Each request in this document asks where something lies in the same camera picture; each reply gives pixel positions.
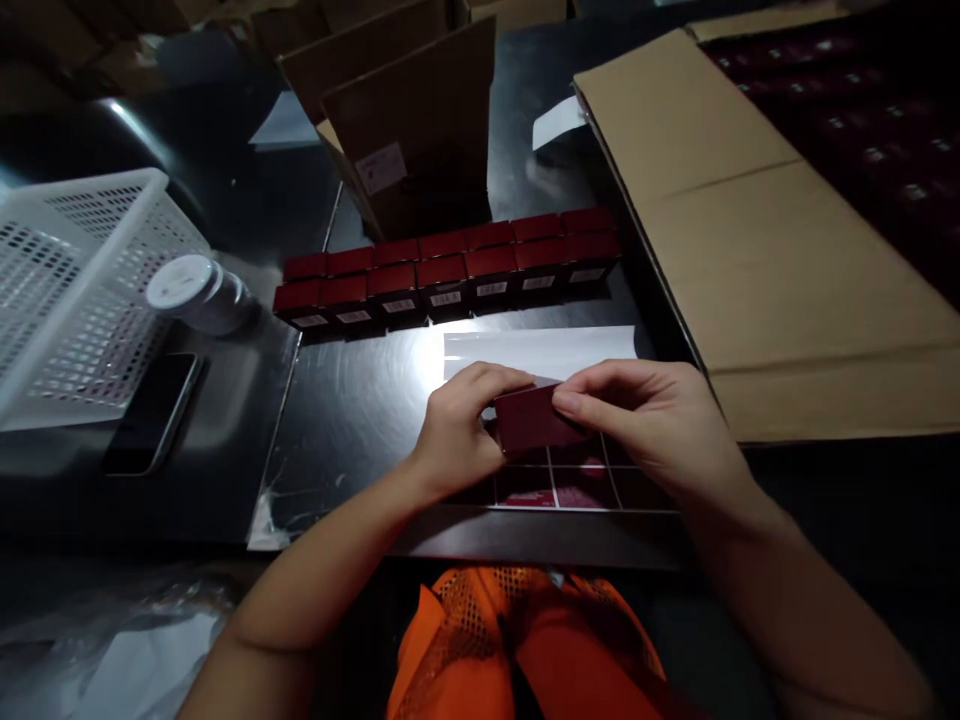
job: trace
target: box label sticker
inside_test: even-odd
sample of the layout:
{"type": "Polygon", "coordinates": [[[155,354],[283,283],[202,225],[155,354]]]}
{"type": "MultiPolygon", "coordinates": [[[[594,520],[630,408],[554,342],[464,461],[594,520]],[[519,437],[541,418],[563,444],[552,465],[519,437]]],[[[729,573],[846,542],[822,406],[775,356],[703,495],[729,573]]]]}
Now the box label sticker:
{"type": "Polygon", "coordinates": [[[483,297],[484,295],[499,295],[507,291],[507,283],[490,283],[489,285],[479,285],[477,286],[477,295],[483,297]]]}
{"type": "Polygon", "coordinates": [[[292,322],[301,330],[304,330],[315,325],[326,325],[327,319],[321,315],[307,315],[306,317],[297,318],[296,320],[291,320],[290,322],[292,322]]]}
{"type": "Polygon", "coordinates": [[[407,176],[400,143],[391,143],[356,163],[357,174],[367,195],[376,195],[381,190],[396,185],[407,176]]]}
{"type": "Polygon", "coordinates": [[[430,304],[434,307],[440,307],[441,305],[453,305],[454,303],[460,302],[460,291],[456,290],[452,293],[441,293],[440,295],[434,295],[430,298],[430,304]]]}
{"type": "Polygon", "coordinates": [[[393,302],[383,303],[383,309],[387,312],[403,312],[404,310],[413,310],[416,304],[413,300],[394,300],[393,302]]]}
{"type": "Polygon", "coordinates": [[[603,275],[603,268],[594,268],[593,270],[577,270],[570,276],[570,282],[588,282],[597,280],[603,275]]]}
{"type": "Polygon", "coordinates": [[[542,290],[553,285],[553,279],[556,275],[547,275],[542,278],[529,278],[523,281],[524,290],[542,290]]]}
{"type": "Polygon", "coordinates": [[[366,310],[356,310],[352,313],[340,313],[337,315],[337,320],[342,323],[362,322],[363,320],[369,319],[370,315],[366,310]]]}

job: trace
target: white plastic basket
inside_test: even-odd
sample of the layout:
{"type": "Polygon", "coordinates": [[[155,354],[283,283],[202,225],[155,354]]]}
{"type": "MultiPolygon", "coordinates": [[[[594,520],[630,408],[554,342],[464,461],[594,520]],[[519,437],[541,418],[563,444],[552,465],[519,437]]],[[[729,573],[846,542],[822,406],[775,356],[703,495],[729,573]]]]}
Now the white plastic basket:
{"type": "Polygon", "coordinates": [[[167,328],[153,273],[210,254],[146,168],[11,190],[0,202],[0,430],[115,420],[167,328]]]}

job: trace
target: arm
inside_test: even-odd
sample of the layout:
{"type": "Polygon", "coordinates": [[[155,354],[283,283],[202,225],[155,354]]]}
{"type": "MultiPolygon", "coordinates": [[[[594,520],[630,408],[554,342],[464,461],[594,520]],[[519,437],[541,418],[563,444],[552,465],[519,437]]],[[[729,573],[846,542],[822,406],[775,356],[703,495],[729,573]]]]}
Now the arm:
{"type": "Polygon", "coordinates": [[[494,397],[532,379],[475,363],[434,392],[410,456],[267,568],[217,638],[178,717],[306,716],[314,651],[414,515],[504,465],[478,418],[494,397]]]}
{"type": "Polygon", "coordinates": [[[557,388],[554,406],[618,440],[674,498],[790,717],[931,716],[936,701],[920,670],[756,484],[693,367],[607,361],[557,388]]]}

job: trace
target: white container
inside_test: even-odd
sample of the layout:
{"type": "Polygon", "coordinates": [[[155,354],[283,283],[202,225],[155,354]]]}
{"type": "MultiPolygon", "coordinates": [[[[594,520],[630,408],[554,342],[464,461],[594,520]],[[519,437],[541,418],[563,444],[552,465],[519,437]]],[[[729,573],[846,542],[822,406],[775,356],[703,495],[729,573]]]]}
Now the white container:
{"type": "Polygon", "coordinates": [[[205,255],[183,255],[157,270],[146,298],[160,315],[214,337],[232,333],[254,309],[243,280],[205,255]]]}
{"type": "Polygon", "coordinates": [[[123,415],[169,325],[147,283],[210,252],[167,182],[147,168],[0,200],[0,430],[123,415]]]}

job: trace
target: phone screen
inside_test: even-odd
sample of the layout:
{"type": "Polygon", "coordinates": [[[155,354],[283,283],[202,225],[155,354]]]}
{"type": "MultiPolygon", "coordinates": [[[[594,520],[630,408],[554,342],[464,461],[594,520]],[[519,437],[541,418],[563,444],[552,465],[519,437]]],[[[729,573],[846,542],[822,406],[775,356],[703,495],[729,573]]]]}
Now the phone screen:
{"type": "Polygon", "coordinates": [[[151,471],[176,431],[195,378],[197,356],[163,355],[150,365],[134,393],[120,427],[103,457],[106,475],[143,475],[151,471]]]}

